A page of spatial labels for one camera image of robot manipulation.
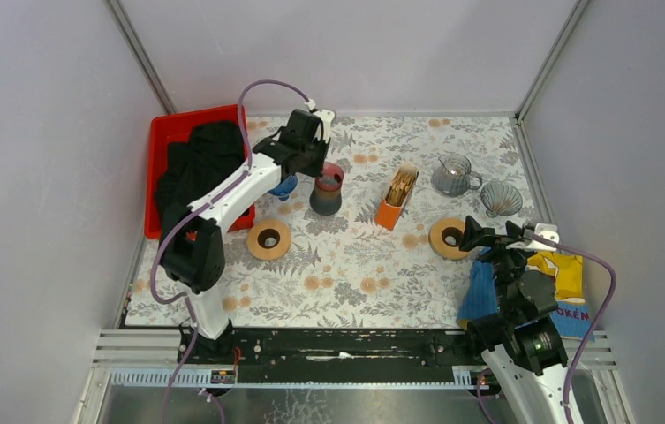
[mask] metal floor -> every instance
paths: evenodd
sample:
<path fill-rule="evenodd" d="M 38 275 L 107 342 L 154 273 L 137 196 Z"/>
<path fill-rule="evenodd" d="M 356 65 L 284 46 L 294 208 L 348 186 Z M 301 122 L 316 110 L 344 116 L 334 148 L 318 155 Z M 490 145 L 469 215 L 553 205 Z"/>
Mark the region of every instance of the metal floor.
<path fill-rule="evenodd" d="M 580 373 L 574 390 L 585 424 L 607 422 L 590 375 Z M 160 424 L 164 391 L 160 387 L 111 386 L 99 423 Z M 477 399 L 467 390 L 234 389 L 219 400 L 229 423 L 488 423 Z M 517 422 L 506 399 L 488 397 L 486 404 L 496 422 Z M 196 389 L 177 388 L 170 395 L 166 422 L 219 423 L 220 414 Z"/>

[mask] orange container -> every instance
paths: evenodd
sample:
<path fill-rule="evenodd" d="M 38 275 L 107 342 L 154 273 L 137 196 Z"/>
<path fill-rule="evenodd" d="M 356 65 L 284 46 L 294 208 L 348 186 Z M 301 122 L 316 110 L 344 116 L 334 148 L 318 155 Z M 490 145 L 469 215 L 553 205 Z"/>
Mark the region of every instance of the orange container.
<path fill-rule="evenodd" d="M 194 112 L 177 113 L 157 117 L 150 124 L 150 156 L 147 164 L 147 199 L 145 203 L 145 237 L 159 239 L 161 237 L 161 217 L 155 206 L 155 189 L 158 179 L 168 169 L 168 145 L 170 143 L 186 143 L 192 128 L 197 125 L 217 121 L 233 121 L 238 125 L 238 105 L 232 104 L 220 108 L 196 110 Z M 242 113 L 244 123 L 246 115 Z M 229 231 L 246 230 L 254 225 L 254 205 L 252 205 Z"/>
<path fill-rule="evenodd" d="M 418 175 L 419 173 L 415 172 L 415 180 L 412 183 L 412 187 L 410 188 L 410 191 L 405 194 L 404 201 L 400 206 L 390 205 L 389 203 L 387 203 L 387 200 L 385 198 L 387 193 L 389 192 L 389 188 L 392 187 L 392 182 L 394 182 L 394 178 L 392 178 L 392 181 L 389 182 L 389 185 L 387 185 L 387 189 L 384 191 L 384 195 L 382 196 L 382 201 L 379 203 L 379 210 L 376 211 L 376 218 L 374 219 L 376 223 L 378 223 L 379 225 L 388 230 L 395 229 L 395 224 L 397 223 L 397 220 L 402 214 L 405 205 L 407 205 L 407 201 L 410 199 L 410 196 L 412 194 L 412 188 L 415 187 L 415 181 L 418 180 Z"/>

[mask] wooden sticks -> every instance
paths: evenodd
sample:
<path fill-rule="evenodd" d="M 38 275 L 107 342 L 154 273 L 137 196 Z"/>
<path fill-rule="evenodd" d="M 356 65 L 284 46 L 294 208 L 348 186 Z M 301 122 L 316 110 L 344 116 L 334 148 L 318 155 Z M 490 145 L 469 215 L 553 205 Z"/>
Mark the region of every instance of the wooden sticks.
<path fill-rule="evenodd" d="M 415 184 L 415 178 L 418 176 L 418 169 L 409 163 L 400 165 L 397 174 L 392 179 L 389 185 L 389 191 L 385 196 L 385 200 L 391 206 L 400 207 L 403 205 L 407 194 L 412 190 Z"/>

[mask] glass cup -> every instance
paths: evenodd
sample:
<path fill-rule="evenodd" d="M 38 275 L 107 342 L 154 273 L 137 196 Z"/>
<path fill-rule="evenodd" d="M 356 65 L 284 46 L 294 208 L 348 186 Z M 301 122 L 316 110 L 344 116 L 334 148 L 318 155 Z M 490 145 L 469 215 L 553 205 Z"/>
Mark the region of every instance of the glass cup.
<path fill-rule="evenodd" d="M 431 176 L 431 185 L 437 192 L 457 197 L 467 190 L 478 190 L 483 185 L 483 176 L 472 170 L 470 160 L 462 155 L 439 157 Z"/>

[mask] orange box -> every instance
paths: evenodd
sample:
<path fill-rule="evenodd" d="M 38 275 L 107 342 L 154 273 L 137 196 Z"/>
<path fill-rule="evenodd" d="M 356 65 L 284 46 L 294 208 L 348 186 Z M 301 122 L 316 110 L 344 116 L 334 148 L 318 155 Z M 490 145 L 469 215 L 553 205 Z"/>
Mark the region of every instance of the orange box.
<path fill-rule="evenodd" d="M 392 206 L 389 203 L 387 203 L 387 195 L 389 194 L 389 191 L 392 188 L 392 184 L 397 179 L 397 175 L 402 170 L 410 170 L 410 171 L 414 170 L 415 179 L 412 181 L 412 184 L 410 185 L 407 192 L 404 193 L 404 200 L 402 201 L 402 204 L 400 206 Z M 400 168 L 397 170 L 397 173 L 395 173 L 395 176 L 392 177 L 392 180 L 389 182 L 389 185 L 387 185 L 387 189 L 384 191 L 384 195 L 382 196 L 382 202 L 379 203 L 379 210 L 376 211 L 376 218 L 374 219 L 376 223 L 389 230 L 395 229 L 395 224 L 397 223 L 397 219 L 399 219 L 400 214 L 402 214 L 403 208 L 405 207 L 405 205 L 407 205 L 407 201 L 410 199 L 410 195 L 412 194 L 412 188 L 415 187 L 415 182 L 418 180 L 418 175 L 419 175 L 418 169 L 410 165 L 409 163 L 402 163 L 400 165 Z"/>

